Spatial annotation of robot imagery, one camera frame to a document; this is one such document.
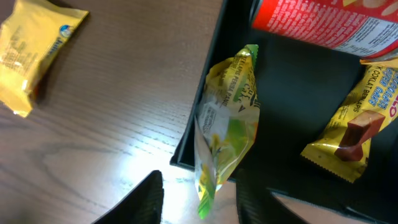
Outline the green orange snack packet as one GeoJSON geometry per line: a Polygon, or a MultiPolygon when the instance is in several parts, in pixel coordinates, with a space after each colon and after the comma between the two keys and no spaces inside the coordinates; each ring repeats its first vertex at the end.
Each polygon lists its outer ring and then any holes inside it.
{"type": "Polygon", "coordinates": [[[258,48],[245,45],[206,75],[194,115],[195,187],[202,219],[256,139],[261,107],[254,76],[258,48]]]}

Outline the dark green gift box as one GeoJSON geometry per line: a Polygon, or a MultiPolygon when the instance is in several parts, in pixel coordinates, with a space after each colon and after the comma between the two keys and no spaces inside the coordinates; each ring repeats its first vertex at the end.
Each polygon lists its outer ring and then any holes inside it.
{"type": "Polygon", "coordinates": [[[254,76],[261,104],[253,146],[230,175],[244,169],[279,200],[320,207],[368,223],[397,222],[397,118],[371,138],[368,166],[353,183],[302,157],[360,82],[369,65],[397,69],[397,48],[362,58],[252,27],[259,1],[224,1],[187,128],[171,163],[195,172],[194,115],[210,68],[258,45],[254,76]]]}

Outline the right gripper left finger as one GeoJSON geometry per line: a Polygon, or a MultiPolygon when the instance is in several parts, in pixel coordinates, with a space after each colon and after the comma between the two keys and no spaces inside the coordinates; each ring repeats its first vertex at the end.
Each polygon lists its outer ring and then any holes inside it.
{"type": "Polygon", "coordinates": [[[138,186],[94,224],[160,224],[164,188],[162,173],[153,170],[138,186]]]}

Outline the red Pringles can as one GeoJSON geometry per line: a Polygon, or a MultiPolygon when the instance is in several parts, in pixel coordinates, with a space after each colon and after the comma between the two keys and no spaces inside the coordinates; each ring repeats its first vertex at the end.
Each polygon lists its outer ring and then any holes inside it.
{"type": "Polygon", "coordinates": [[[397,0],[262,0],[252,27],[362,58],[397,48],[397,0]]]}

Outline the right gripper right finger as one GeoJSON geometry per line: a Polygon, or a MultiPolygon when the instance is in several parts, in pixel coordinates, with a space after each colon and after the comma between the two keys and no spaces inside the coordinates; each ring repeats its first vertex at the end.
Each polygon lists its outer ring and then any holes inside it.
{"type": "Polygon", "coordinates": [[[264,180],[244,169],[236,173],[236,207],[239,224],[307,223],[277,200],[264,180]]]}

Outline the yellow brown chocolate snack packet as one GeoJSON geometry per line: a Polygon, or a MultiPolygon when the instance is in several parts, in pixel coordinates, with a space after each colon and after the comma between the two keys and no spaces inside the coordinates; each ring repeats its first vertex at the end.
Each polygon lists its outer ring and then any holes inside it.
{"type": "Polygon", "coordinates": [[[368,166],[371,138],[397,118],[397,69],[369,65],[321,133],[300,155],[353,183],[368,166]]]}

